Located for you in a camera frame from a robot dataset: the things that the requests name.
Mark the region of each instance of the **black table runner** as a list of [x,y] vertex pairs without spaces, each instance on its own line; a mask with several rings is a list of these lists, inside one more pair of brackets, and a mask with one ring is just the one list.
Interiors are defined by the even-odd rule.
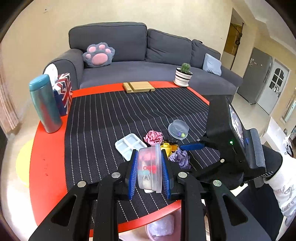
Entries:
[[[140,139],[150,130],[168,136],[168,125],[175,119],[189,126],[179,145],[196,141],[205,133],[208,105],[186,88],[157,88],[154,92],[125,91],[73,98],[65,133],[65,172],[67,189],[77,182],[100,181],[117,170],[125,159],[115,142],[134,133]],[[190,163],[201,168],[215,163],[219,152],[204,148],[191,151]],[[146,194],[136,184],[132,201],[118,202],[118,223],[131,221],[173,203],[161,194]],[[91,227],[94,223],[94,204]]]

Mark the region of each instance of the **tissue box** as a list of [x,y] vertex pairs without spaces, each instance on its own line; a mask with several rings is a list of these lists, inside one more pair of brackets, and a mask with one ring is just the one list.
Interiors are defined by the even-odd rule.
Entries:
[[72,100],[72,85],[70,81],[70,74],[66,73],[59,75],[58,80],[54,84],[52,89],[60,116],[67,115],[69,113]]

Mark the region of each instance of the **gray ribbed grip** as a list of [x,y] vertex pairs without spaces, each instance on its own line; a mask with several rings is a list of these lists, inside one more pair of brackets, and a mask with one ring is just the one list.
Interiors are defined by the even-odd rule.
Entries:
[[253,146],[254,146],[256,166],[265,167],[265,158],[264,158],[263,149],[262,149],[258,131],[257,129],[252,128],[250,129],[250,133],[251,133]]

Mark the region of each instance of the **pink curtain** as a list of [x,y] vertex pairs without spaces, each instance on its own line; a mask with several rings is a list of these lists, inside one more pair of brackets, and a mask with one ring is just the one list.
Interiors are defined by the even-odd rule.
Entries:
[[1,56],[1,44],[0,44],[0,122],[5,133],[11,132],[19,123],[19,119],[15,113],[15,107],[10,98],[4,68]]

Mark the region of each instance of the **plastic bag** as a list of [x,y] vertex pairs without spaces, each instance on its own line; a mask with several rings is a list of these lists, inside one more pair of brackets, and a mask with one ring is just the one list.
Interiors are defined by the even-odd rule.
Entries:
[[174,232],[174,216],[167,215],[148,225],[149,232],[152,236],[172,235]]

